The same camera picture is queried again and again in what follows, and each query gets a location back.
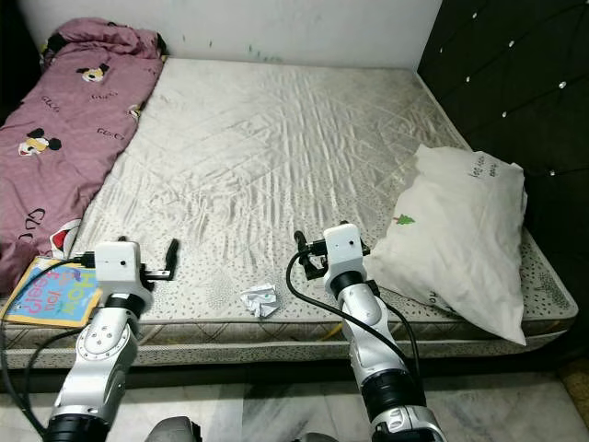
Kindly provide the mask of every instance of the black cable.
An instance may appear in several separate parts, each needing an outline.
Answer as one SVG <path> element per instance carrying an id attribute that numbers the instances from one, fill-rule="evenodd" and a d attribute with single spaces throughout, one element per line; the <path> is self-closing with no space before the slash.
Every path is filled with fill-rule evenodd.
<path id="1" fill-rule="evenodd" d="M 323 308 L 324 310 L 326 310 L 330 313 L 333 313 L 334 315 L 337 315 L 337 316 L 351 322 L 354 325 L 357 325 L 365 332 L 372 334 L 374 337 L 376 337 L 376 339 L 380 340 L 383 344 L 385 344 L 388 348 L 390 348 L 393 351 L 393 353 L 395 353 L 395 355 L 397 355 L 401 359 L 401 361 L 403 361 L 403 364 L 405 364 L 405 366 L 409 369 L 410 364 L 407 360 L 407 357 L 403 354 L 403 352 L 401 352 L 399 350 L 399 348 L 396 345 L 394 345 L 391 341 L 389 341 L 389 339 L 387 339 L 381 333 L 379 333 L 378 331 L 376 331 L 375 329 L 373 329 L 369 325 L 364 324 L 362 321 L 356 319 L 354 316 L 349 315 L 349 314 L 339 310 L 338 308 L 334 308 L 334 307 L 332 307 L 328 304 L 325 304 L 321 301 L 317 301 L 316 299 L 313 299 L 312 297 L 306 297 L 305 295 L 303 295 L 302 293 L 300 293 L 299 291 L 297 291 L 293 287 L 293 283 L 291 282 L 291 272 L 293 270 L 293 265 L 295 265 L 295 262 L 298 258 L 300 258 L 303 255 L 308 255 L 308 254 L 309 254 L 309 250 L 298 251 L 293 256 L 293 258 L 291 258 L 291 260 L 288 262 L 288 265 L 286 266 L 286 286 L 291 291 L 291 293 L 293 295 L 295 295 L 296 297 L 298 297 L 299 299 L 301 299 L 305 302 L 308 302 L 309 304 L 312 304 L 316 307 Z M 417 378 L 416 374 L 412 374 L 412 377 L 413 377 L 413 381 L 415 382 L 415 384 L 418 387 L 421 387 L 421 385 L 422 385 L 421 379 Z"/>
<path id="2" fill-rule="evenodd" d="M 403 323 L 403 327 L 405 327 L 405 330 L 407 331 L 407 334 L 409 335 L 409 340 L 411 342 L 411 350 L 413 352 L 413 361 L 414 361 L 414 365 L 415 365 L 415 377 L 419 381 L 420 387 L 423 390 L 422 370 L 420 368 L 420 351 L 419 351 L 419 348 L 417 347 L 417 340 L 415 339 L 415 334 L 413 333 L 413 329 L 411 328 L 411 325 L 405 319 L 405 317 L 403 316 L 403 314 L 400 311 L 398 311 L 393 306 L 387 304 L 385 301 L 383 301 L 383 304 L 385 304 L 385 306 L 387 306 L 388 310 L 391 311 L 395 316 L 397 316 L 401 320 L 401 322 Z"/>
<path id="3" fill-rule="evenodd" d="M 55 336 L 52 336 L 51 338 L 49 338 L 49 339 L 45 340 L 43 343 L 41 343 L 41 345 L 39 345 L 37 350 L 35 350 L 35 353 L 33 353 L 33 355 L 30 357 L 29 363 L 27 364 L 27 368 L 25 368 L 24 386 L 23 386 L 22 393 L 21 393 L 22 399 L 28 405 L 28 407 L 30 407 L 30 398 L 29 398 L 30 372 L 33 369 L 33 366 L 35 365 L 35 362 L 37 362 L 40 352 L 42 352 L 45 348 L 47 348 L 49 345 L 51 345 L 55 341 L 59 341 L 60 339 L 67 338 L 68 336 L 73 336 L 75 334 L 78 334 L 83 329 L 84 329 L 83 327 L 79 328 L 79 329 L 72 329 L 69 331 L 65 331 L 63 333 L 56 334 Z"/>
<path id="4" fill-rule="evenodd" d="M 4 381 L 4 385 L 6 388 L 6 392 L 10 395 L 14 403 L 20 409 L 20 411 L 25 415 L 27 420 L 30 422 L 31 425 L 35 428 L 39 436 L 43 437 L 45 433 L 45 427 L 41 424 L 37 416 L 33 413 L 30 408 L 30 405 L 25 403 L 20 395 L 15 390 L 14 385 L 12 384 L 12 380 L 10 380 L 10 373 L 8 372 L 8 357 L 6 354 L 6 314 L 12 307 L 12 304 L 17 301 L 23 293 L 26 293 L 29 287 L 37 281 L 39 278 L 44 276 L 46 273 L 50 272 L 51 270 L 60 267 L 62 265 L 71 263 L 71 262 L 78 262 L 78 259 L 70 259 L 57 262 L 55 264 L 50 265 L 46 269 L 43 269 L 39 274 L 35 275 L 30 281 L 24 284 L 15 297 L 9 300 L 6 304 L 6 308 L 4 313 L 2 314 L 2 318 L 0 318 L 0 363 L 2 364 L 2 380 Z"/>

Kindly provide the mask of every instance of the pillowcase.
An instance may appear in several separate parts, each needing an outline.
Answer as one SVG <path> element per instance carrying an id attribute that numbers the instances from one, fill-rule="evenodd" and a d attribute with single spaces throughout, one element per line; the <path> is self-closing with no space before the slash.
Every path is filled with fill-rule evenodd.
<path id="1" fill-rule="evenodd" d="M 364 266 L 371 278 L 525 345 L 524 172 L 484 152 L 420 145 L 418 175 Z"/>

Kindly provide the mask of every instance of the book cover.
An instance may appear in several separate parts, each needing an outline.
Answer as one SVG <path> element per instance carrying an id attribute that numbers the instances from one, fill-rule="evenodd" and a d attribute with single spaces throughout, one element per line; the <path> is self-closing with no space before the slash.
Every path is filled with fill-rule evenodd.
<path id="1" fill-rule="evenodd" d="M 56 262 L 59 260 L 44 256 L 36 257 L 20 278 L 9 300 L 15 298 L 21 287 L 35 275 Z M 100 290 L 97 286 L 94 269 L 73 263 L 65 264 L 46 273 L 25 292 L 18 294 L 18 298 L 6 314 L 6 320 L 26 324 L 82 327 L 86 325 L 92 309 L 100 300 Z"/>

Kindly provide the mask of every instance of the quilted mattress surface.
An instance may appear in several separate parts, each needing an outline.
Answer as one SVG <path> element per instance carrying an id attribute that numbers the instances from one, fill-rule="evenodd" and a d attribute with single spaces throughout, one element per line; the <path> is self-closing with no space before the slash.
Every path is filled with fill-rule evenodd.
<path id="1" fill-rule="evenodd" d="M 320 341 L 338 318 L 286 289 L 293 233 L 318 239 L 345 219 L 374 246 L 410 183 L 420 143 L 469 149 L 410 71 L 172 58 L 87 209 L 74 250 L 126 235 L 155 269 L 179 239 L 176 279 L 156 285 L 156 302 L 142 317 L 140 365 L 344 357 L 340 334 Z M 532 350 L 566 331 L 577 307 L 527 233 L 522 253 L 527 347 L 387 291 L 383 298 L 414 324 L 426 357 Z M 280 301 L 265 320 L 239 300 L 260 283 L 276 285 Z M 300 269 L 294 283 L 335 305 Z M 402 327 L 390 324 L 404 347 Z M 19 366 L 53 331 L 11 326 L 9 333 Z M 67 366 L 71 344 L 39 365 Z"/>

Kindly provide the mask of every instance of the pink comforter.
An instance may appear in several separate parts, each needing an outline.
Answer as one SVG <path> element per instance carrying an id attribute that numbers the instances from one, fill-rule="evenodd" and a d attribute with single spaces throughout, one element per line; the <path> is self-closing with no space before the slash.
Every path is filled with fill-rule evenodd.
<path id="1" fill-rule="evenodd" d="M 49 39 L 39 83 L 0 129 L 0 295 L 35 255 L 67 257 L 161 73 L 149 30 L 79 18 Z"/>

